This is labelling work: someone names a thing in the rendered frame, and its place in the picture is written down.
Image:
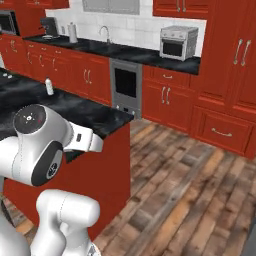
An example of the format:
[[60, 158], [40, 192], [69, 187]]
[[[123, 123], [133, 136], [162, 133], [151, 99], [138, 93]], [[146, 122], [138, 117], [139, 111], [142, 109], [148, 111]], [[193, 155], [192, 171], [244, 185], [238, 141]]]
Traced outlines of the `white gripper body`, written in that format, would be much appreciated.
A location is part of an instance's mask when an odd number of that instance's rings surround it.
[[101, 152], [103, 149], [104, 141], [100, 136], [90, 131], [88, 134], [88, 151], [89, 152]]

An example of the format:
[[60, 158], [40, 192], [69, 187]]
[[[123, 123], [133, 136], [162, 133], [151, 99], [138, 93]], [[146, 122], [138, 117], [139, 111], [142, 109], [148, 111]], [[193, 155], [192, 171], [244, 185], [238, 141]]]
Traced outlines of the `red dining counter island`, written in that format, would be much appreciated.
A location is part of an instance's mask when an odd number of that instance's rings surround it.
[[94, 240], [122, 210], [130, 197], [130, 124], [104, 139], [103, 151], [87, 152], [70, 163], [62, 162], [57, 175], [41, 187], [6, 179], [4, 195], [35, 225], [36, 199], [45, 189], [86, 195], [100, 204], [100, 217], [88, 232]]

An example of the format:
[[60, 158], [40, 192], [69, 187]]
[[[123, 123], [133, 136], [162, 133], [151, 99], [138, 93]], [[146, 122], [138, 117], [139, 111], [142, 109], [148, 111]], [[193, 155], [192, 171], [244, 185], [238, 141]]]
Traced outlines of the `grey dishwasher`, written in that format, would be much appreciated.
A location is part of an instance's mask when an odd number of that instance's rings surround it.
[[112, 107], [141, 118], [142, 65], [111, 58], [110, 82]]

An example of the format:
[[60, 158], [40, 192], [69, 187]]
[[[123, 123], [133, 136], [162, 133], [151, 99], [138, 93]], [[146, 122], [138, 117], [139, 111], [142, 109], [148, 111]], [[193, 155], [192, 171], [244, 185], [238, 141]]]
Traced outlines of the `small white bottle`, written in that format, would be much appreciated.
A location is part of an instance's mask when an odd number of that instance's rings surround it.
[[45, 79], [45, 85], [46, 85], [47, 94], [53, 95], [54, 91], [53, 91], [53, 86], [52, 86], [52, 82], [51, 82], [50, 78], [47, 77]]

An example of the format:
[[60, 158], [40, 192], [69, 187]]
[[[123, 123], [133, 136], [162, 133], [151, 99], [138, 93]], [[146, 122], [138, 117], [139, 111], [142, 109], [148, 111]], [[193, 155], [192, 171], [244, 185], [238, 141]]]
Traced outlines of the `red base cupboard run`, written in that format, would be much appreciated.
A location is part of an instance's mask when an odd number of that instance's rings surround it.
[[111, 105], [107, 57], [7, 34], [0, 35], [0, 55], [7, 70], [40, 82], [49, 77], [57, 88]]
[[144, 65], [142, 117], [188, 133], [194, 98], [189, 83], [188, 73]]

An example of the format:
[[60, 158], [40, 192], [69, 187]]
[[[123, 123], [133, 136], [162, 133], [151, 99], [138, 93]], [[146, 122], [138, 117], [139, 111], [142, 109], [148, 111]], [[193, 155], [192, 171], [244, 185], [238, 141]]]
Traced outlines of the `silver sink tap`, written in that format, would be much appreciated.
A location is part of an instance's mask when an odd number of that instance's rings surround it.
[[111, 39], [110, 39], [110, 33], [109, 33], [109, 29], [108, 29], [107, 26], [103, 25], [103, 26], [100, 28], [100, 30], [99, 30], [99, 34], [101, 35], [101, 34], [102, 34], [102, 31], [103, 31], [104, 29], [106, 30], [106, 42], [107, 42], [108, 44], [111, 44], [112, 42], [111, 42]]

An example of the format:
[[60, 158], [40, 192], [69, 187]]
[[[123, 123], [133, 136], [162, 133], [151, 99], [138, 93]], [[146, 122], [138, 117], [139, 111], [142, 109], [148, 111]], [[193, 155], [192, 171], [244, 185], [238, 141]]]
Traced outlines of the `white kettle jug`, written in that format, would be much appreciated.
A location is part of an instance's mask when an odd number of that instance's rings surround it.
[[68, 33], [69, 33], [69, 42], [77, 43], [78, 39], [77, 39], [76, 25], [73, 22], [71, 22], [68, 25]]

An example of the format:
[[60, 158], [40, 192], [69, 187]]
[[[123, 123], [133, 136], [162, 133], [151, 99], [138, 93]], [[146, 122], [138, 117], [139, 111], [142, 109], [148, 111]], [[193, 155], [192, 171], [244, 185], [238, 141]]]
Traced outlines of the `black coffee machine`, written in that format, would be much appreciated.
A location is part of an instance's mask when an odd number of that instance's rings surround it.
[[53, 39], [59, 37], [56, 19], [54, 17], [41, 18], [40, 23], [45, 30], [43, 39]]

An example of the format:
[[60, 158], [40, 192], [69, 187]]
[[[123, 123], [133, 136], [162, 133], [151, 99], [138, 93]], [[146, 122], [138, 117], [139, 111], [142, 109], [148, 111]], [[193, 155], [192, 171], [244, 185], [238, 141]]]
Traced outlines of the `silver toaster oven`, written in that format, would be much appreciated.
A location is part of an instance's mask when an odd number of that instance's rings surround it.
[[195, 55], [199, 29], [168, 26], [160, 31], [160, 56], [185, 61]]

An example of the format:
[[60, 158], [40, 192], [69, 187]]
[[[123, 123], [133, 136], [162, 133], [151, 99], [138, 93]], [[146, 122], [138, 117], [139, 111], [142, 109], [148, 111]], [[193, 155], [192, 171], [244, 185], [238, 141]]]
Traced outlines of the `grey window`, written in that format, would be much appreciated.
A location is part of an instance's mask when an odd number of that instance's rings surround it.
[[85, 12], [138, 15], [140, 0], [82, 0]]

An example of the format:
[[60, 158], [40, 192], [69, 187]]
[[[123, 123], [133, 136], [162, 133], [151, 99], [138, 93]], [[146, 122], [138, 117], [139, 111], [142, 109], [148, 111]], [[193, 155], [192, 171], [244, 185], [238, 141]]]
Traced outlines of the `tall red cupboard unit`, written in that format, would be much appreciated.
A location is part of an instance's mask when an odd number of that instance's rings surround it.
[[212, 0], [191, 135], [256, 156], [256, 0]]

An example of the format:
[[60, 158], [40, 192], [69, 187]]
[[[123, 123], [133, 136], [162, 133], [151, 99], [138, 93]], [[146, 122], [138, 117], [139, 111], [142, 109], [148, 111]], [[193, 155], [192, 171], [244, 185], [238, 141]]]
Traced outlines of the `black microwave oven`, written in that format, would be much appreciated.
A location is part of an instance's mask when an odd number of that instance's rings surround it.
[[15, 12], [0, 9], [0, 27], [2, 32], [10, 35], [20, 35]]

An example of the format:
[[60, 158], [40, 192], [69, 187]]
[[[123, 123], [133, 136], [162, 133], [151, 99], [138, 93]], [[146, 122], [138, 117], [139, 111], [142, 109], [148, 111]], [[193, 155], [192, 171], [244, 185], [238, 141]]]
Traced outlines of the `red wall cupboards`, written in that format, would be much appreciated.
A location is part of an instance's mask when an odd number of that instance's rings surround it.
[[153, 0], [153, 15], [159, 17], [206, 19], [210, 0]]
[[69, 7], [69, 0], [0, 0], [0, 9], [18, 7], [63, 9]]

